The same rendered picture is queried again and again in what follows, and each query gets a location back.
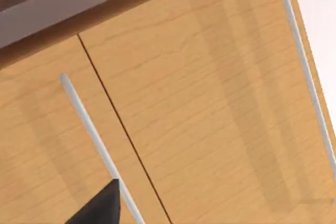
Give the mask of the wooden cupboard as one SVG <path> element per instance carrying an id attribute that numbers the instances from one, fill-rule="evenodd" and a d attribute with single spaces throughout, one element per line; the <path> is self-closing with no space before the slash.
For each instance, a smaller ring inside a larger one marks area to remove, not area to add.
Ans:
<path id="1" fill-rule="evenodd" d="M 138 152 L 137 152 L 137 150 L 136 150 L 136 148 L 135 148 L 135 146 L 134 146 L 134 144 L 133 144 L 133 142 L 132 142 L 132 140 L 131 140 L 131 138 L 130 138 L 130 136 L 129 136 L 126 128 L 125 128 L 125 126 L 124 126 L 124 124 L 123 124 L 123 122 L 121 121 L 121 118 L 120 118 L 120 116 L 119 116 L 119 114 L 118 114 L 118 112 L 117 112 L 117 110 L 116 110 L 116 108 L 113 104 L 112 98 L 108 94 L 106 86 L 104 85 L 104 83 L 103 83 L 103 81 L 102 81 L 102 79 L 101 79 L 93 61 L 92 61 L 92 57 L 90 56 L 90 54 L 87 50 L 87 47 L 86 47 L 86 45 L 84 44 L 84 42 L 81 38 L 81 33 L 82 32 L 84 32 L 84 31 L 86 31 L 86 30 L 88 30 L 88 29 L 106 21 L 107 19 L 123 12 L 124 10 L 128 10 L 130 8 L 136 7 L 136 6 L 140 5 L 141 3 L 145 2 L 145 1 L 147 1 L 147 0 L 111 0 L 111 1 L 109 1 L 105 4 L 103 4 L 103 5 L 100 5 L 100 6 L 94 8 L 92 10 L 87 11 L 87 12 L 85 12 L 85 13 L 83 13 L 83 14 L 75 17 L 75 18 L 72 18 L 72 19 L 70 19 L 70 20 L 68 20 L 64 23 L 61 23 L 60 25 L 58 25 L 56 27 L 53 27 L 53 28 L 51 28 L 51 29 L 49 29 L 49 30 L 47 30 L 43 33 L 39 33 L 37 35 L 34 35 L 30 38 L 27 38 L 27 39 L 19 42 L 17 44 L 14 44 L 11 47 L 6 48 L 5 50 L 13 49 L 16 46 L 20 46 L 20 45 L 23 45 L 23 44 L 30 45 L 30 44 L 36 42 L 39 39 L 42 40 L 43 45 L 48 46 L 48 45 L 51 45 L 53 43 L 61 42 L 63 40 L 66 40 L 66 39 L 68 39 L 70 37 L 73 37 L 73 36 L 78 36 L 80 38 L 81 42 L 84 45 L 85 52 L 87 53 L 87 56 L 88 56 L 88 58 L 89 58 L 89 60 L 92 64 L 95 72 L 97 73 L 100 82 L 102 83 L 103 89 L 104 89 L 106 95 L 108 96 L 112 107 L 115 109 L 116 114 L 117 114 L 122 126 L 125 129 L 125 132 L 126 132 L 128 138 L 130 140 L 130 143 L 132 144 L 132 146 L 135 150 L 135 153 L 136 153 L 136 155 L 137 155 L 137 157 L 138 157 L 138 159 L 139 159 L 139 161 L 140 161 L 140 163 L 141 163 L 141 165 L 142 165 L 142 167 L 143 167 L 143 169 L 144 169 L 144 171 L 145 171 L 145 173 L 146 173 L 146 175 L 147 175 L 147 177 L 148 177 L 148 179 L 149 179 L 149 181 L 150 181 L 150 183 L 151 183 L 151 185 L 152 185 L 152 187 L 153 187 L 153 189 L 154 189 L 154 191 L 155 191 L 155 193 L 156 193 L 156 195 L 157 195 L 157 197 L 158 197 L 158 199 L 159 199 L 159 201 L 160 201 L 160 203 L 163 207 L 163 210 L 164 210 L 166 216 L 169 219 L 170 224 L 175 224 L 171 220 L 165 206 L 163 205 L 163 202 L 158 195 L 158 192 L 157 192 L 157 190 L 154 186 L 154 183 L 153 183 L 152 179 L 150 178 L 150 175 L 149 175 L 148 171 L 146 170 L 146 168 L 145 168 L 145 166 L 144 166 L 144 164 L 143 164 L 143 162 L 142 162 L 142 160 L 141 160 L 141 158 L 140 158 L 140 156 L 139 156 L 139 154 L 138 154 Z M 18 60 L 18 57 L 10 56 L 8 58 L 0 59 L 0 64 L 4 65 L 4 66 L 7 66 L 7 65 L 10 65 L 11 63 L 16 62 L 17 60 Z"/>

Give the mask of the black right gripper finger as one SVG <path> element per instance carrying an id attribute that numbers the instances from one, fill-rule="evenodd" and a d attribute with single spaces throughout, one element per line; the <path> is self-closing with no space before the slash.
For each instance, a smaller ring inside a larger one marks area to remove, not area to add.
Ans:
<path id="1" fill-rule="evenodd" d="M 119 180 L 113 179 L 65 224 L 120 224 L 120 213 Z"/>

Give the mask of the wooden cupboard door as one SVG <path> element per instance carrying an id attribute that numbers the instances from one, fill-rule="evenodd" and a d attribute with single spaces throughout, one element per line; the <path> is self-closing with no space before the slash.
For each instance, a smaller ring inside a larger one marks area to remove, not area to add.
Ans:
<path id="1" fill-rule="evenodd" d="M 281 0 L 147 0 L 81 38 L 175 224 L 336 224 Z"/>
<path id="2" fill-rule="evenodd" d="M 68 75 L 146 224 L 170 224 L 78 36 L 0 50 L 0 224 L 64 224 L 111 179 Z"/>

